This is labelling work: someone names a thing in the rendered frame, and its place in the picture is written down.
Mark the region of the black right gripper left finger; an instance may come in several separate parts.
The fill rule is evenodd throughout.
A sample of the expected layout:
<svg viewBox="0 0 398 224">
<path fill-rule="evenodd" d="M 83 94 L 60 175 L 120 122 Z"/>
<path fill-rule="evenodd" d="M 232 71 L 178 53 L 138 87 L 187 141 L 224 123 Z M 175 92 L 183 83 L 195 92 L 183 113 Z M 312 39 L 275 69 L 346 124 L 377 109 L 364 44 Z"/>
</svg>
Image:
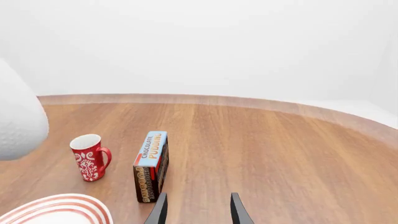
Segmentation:
<svg viewBox="0 0 398 224">
<path fill-rule="evenodd" d="M 161 193 L 144 224 L 166 224 L 167 210 L 167 194 Z"/>
</svg>

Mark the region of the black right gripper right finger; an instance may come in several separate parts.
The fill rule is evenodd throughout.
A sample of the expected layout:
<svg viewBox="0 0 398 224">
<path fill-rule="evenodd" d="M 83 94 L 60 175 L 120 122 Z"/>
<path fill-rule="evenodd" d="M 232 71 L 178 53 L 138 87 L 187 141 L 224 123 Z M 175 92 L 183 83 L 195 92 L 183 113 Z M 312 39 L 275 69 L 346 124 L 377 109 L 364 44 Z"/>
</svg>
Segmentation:
<svg viewBox="0 0 398 224">
<path fill-rule="evenodd" d="M 230 210 L 233 224 L 254 224 L 236 192 L 231 194 Z"/>
</svg>

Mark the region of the chocolate pudding box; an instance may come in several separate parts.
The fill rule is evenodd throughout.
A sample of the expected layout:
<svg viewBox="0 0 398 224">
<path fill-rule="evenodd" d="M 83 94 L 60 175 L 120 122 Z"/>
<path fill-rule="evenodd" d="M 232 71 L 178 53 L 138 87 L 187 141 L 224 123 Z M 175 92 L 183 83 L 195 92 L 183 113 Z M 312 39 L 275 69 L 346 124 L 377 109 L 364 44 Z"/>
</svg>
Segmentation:
<svg viewBox="0 0 398 224">
<path fill-rule="evenodd" d="M 157 201 L 162 193 L 168 166 L 167 132 L 148 132 L 133 164 L 136 196 L 139 203 Z"/>
</svg>

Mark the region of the red patterned mug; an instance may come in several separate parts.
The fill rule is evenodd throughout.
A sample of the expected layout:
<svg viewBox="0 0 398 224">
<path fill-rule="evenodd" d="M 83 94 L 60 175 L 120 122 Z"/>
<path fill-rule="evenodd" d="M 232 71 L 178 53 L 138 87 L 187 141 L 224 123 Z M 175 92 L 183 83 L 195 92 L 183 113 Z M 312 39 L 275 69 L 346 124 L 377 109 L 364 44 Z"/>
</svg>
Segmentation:
<svg viewBox="0 0 398 224">
<path fill-rule="evenodd" d="M 70 149 L 83 180 L 94 182 L 105 175 L 106 168 L 112 160 L 112 153 L 107 147 L 101 146 L 101 136 L 78 136 L 70 142 Z"/>
</svg>

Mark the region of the white plate with red rings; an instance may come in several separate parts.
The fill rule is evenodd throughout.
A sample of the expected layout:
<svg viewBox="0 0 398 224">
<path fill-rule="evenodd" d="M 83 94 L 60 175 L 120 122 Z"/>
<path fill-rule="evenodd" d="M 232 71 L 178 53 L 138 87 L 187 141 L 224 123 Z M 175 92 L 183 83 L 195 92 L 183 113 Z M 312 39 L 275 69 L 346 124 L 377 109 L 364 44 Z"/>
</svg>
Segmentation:
<svg viewBox="0 0 398 224">
<path fill-rule="evenodd" d="M 0 216 L 0 224 L 114 224 L 104 203 L 89 195 L 43 197 Z"/>
</svg>

